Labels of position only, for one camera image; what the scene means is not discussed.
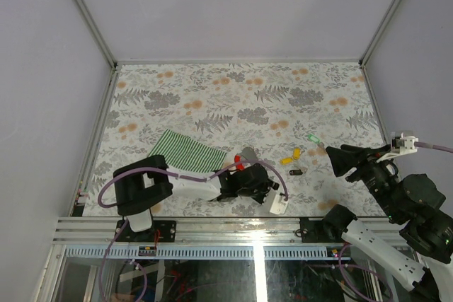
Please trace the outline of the red keyring fob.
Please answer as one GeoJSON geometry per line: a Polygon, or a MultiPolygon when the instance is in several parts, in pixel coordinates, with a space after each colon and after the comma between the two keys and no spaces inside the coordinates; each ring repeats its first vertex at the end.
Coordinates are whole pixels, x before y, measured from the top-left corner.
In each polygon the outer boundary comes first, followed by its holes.
{"type": "Polygon", "coordinates": [[[257,161],[258,157],[255,153],[254,148],[247,146],[240,153],[236,154],[234,157],[234,162],[239,161],[257,161]]]}

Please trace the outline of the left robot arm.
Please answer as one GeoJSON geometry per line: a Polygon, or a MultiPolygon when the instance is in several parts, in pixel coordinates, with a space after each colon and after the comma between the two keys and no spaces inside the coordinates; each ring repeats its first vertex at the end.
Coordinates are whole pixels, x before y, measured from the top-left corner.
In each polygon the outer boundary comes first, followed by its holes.
{"type": "Polygon", "coordinates": [[[154,236],[151,208],[169,197],[220,203],[248,197],[262,204],[280,186],[258,163],[243,170],[192,173],[171,167],[162,155],[119,168],[113,179],[117,213],[128,220],[130,233],[142,242],[154,236]]]}

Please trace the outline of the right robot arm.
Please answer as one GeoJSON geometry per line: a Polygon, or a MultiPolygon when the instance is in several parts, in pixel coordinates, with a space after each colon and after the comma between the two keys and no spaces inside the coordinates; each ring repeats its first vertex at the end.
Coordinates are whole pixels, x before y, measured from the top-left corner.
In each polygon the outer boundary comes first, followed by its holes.
{"type": "Polygon", "coordinates": [[[363,182],[389,222],[402,227],[399,235],[423,257],[424,265],[376,236],[341,204],[324,216],[322,230],[328,240],[343,239],[388,270],[413,301],[451,301],[452,217],[440,209],[445,196],[426,174],[411,174],[399,180],[394,163],[396,157],[415,151],[415,146],[326,147],[334,175],[348,182],[363,182]]]}

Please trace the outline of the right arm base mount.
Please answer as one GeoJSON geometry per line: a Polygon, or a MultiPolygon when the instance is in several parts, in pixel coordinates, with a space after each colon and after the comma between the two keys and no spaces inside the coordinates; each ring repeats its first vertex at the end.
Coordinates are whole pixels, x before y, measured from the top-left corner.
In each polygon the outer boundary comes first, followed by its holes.
{"type": "Polygon", "coordinates": [[[331,228],[322,219],[311,219],[309,217],[299,218],[299,228],[294,235],[303,243],[342,243],[339,232],[331,228]]]}

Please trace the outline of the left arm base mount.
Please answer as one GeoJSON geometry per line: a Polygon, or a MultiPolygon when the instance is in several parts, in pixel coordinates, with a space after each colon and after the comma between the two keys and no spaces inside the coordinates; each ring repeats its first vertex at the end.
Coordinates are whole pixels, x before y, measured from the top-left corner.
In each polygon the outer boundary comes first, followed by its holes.
{"type": "Polygon", "coordinates": [[[152,227],[145,231],[134,232],[130,226],[116,238],[117,242],[128,243],[174,243],[177,222],[174,220],[153,221],[152,227]]]}

